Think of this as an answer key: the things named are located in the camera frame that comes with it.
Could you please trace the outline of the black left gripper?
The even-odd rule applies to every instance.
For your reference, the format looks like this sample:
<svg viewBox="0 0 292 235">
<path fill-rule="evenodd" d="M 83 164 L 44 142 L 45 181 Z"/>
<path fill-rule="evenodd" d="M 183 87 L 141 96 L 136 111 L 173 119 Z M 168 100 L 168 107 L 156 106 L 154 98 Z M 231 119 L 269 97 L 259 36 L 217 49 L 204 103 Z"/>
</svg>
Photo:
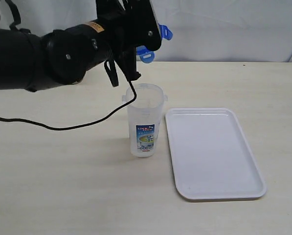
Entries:
<svg viewBox="0 0 292 235">
<path fill-rule="evenodd" d="M 136 68 L 136 48 L 145 46 L 150 51 L 156 51 L 162 44 L 152 2 L 97 0 L 96 13 L 111 49 L 111 70 L 116 63 L 128 81 L 138 80 L 141 74 Z"/>
</svg>

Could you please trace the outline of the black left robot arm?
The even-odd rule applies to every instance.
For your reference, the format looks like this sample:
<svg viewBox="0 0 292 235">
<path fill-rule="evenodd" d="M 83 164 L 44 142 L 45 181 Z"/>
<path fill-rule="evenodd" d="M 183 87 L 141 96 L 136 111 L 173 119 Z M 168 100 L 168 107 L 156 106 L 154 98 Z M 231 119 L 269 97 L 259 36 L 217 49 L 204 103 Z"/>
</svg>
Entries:
<svg viewBox="0 0 292 235">
<path fill-rule="evenodd" d="M 98 0 L 95 20 L 41 37 L 19 29 L 19 10 L 12 1 L 7 4 L 13 22 L 8 29 L 0 28 L 0 90 L 36 92 L 77 84 L 99 64 L 117 87 L 117 69 L 128 81 L 140 78 L 137 47 L 150 51 L 161 47 L 161 31 L 149 0 Z"/>
</svg>

